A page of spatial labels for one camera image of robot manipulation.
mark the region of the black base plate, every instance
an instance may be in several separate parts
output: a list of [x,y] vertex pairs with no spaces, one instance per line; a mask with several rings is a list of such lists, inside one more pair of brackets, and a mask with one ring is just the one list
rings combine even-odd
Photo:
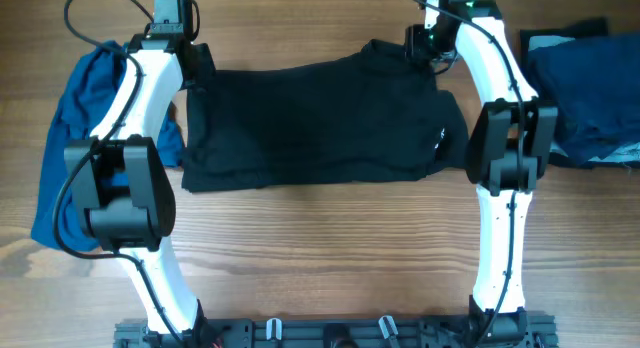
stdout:
[[[558,337],[553,316],[529,315],[525,339],[514,348],[557,348]],[[377,320],[282,321],[282,341],[266,340],[266,322],[249,319],[218,320],[209,324],[222,332],[224,348],[323,348],[323,329],[328,323],[349,327],[351,337],[360,348],[388,348]],[[401,348],[468,348],[461,339],[468,324],[467,316],[431,316],[420,319],[395,320]],[[145,341],[146,324],[116,325],[114,348],[151,348]]]

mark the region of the black shirt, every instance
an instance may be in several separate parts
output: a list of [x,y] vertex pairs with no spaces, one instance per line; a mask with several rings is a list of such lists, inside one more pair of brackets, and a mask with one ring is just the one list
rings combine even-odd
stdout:
[[373,40],[333,62],[218,71],[187,96],[183,188],[413,181],[463,167],[467,127],[430,66]]

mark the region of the wooden table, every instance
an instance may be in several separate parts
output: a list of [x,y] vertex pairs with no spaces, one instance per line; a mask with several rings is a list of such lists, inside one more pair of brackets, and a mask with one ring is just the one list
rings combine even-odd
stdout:
[[[153,0],[140,0],[152,8]],[[402,42],[408,0],[197,0],[219,69],[277,69]],[[604,15],[640,28],[640,0],[497,0],[520,29]],[[78,261],[29,238],[47,130],[78,58],[64,0],[0,0],[0,346],[110,347],[144,317],[115,262]],[[144,27],[123,0],[77,0],[74,24],[124,42]],[[469,128],[479,101],[463,63],[439,79]],[[177,98],[186,130],[184,94]],[[279,187],[191,195],[181,172],[173,238],[208,317],[377,317],[463,313],[476,275],[479,210],[465,173],[418,183]],[[640,174],[550,168],[526,232],[530,310],[557,316],[563,347],[640,346]]]

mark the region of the blue cloth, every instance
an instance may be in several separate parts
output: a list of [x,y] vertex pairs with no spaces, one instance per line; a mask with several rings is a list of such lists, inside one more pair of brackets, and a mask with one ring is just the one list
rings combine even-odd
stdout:
[[[122,49],[113,41],[106,44]],[[124,79],[125,70],[126,62],[123,59],[98,48],[82,57],[71,73],[49,128],[42,162],[38,210],[31,229],[31,238],[40,244],[59,248],[53,237],[51,222],[56,196],[67,178],[64,148],[71,140],[88,138],[91,130],[102,121]],[[180,165],[184,142],[178,125],[167,117],[157,148],[165,166]],[[90,251],[98,246],[96,240],[82,233],[70,191],[64,197],[59,227],[64,242],[75,250]]]
[[531,84],[558,105],[555,139],[576,163],[640,142],[640,34],[529,52]]

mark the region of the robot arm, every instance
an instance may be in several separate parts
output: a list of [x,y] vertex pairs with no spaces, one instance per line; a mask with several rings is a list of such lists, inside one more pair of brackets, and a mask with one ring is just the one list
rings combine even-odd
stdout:
[[[470,298],[470,320],[476,329],[468,343],[520,342],[526,333],[525,220],[536,181],[546,168],[557,110],[538,101],[518,69],[494,1],[426,3],[424,27],[407,30],[407,57],[447,61],[462,56],[483,104],[466,155],[467,175],[478,184],[481,213],[480,261]],[[523,131],[521,157],[517,139],[508,138],[515,123]]]
[[[104,250],[142,262],[166,319],[174,332],[182,333],[183,340],[193,338],[193,332],[200,339],[207,330],[206,319],[180,271],[169,238],[175,221],[175,198],[155,144],[173,97],[193,82],[203,64],[211,62],[206,45],[191,44],[195,38],[191,6],[191,0],[155,0],[149,34],[135,35],[127,48],[143,74],[135,100],[110,138],[113,144],[83,169],[85,174],[79,174],[71,187],[84,233],[98,239]],[[68,167],[77,164],[79,157],[112,129],[134,90],[137,74],[133,62],[127,60],[124,80],[105,118],[91,132],[92,139],[75,142],[65,150]],[[101,178],[113,174],[113,168],[124,170],[128,192],[99,186]],[[158,314],[137,267],[129,260],[119,261],[144,304],[149,331],[170,339],[170,327]]]

